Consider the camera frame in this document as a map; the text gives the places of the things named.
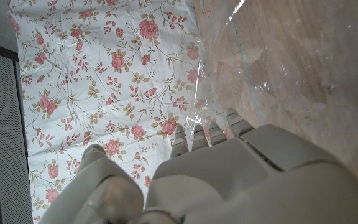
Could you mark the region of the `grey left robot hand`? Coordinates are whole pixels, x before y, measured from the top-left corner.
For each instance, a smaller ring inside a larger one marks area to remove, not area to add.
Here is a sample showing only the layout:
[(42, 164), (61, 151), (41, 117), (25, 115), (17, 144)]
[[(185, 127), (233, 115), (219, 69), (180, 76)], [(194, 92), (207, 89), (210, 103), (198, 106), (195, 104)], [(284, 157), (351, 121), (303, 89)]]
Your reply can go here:
[(147, 195), (90, 145), (42, 223), (358, 223), (358, 180), (334, 156), (232, 108), (226, 119), (232, 139), (216, 123), (208, 133), (197, 125), (192, 146), (177, 126)]

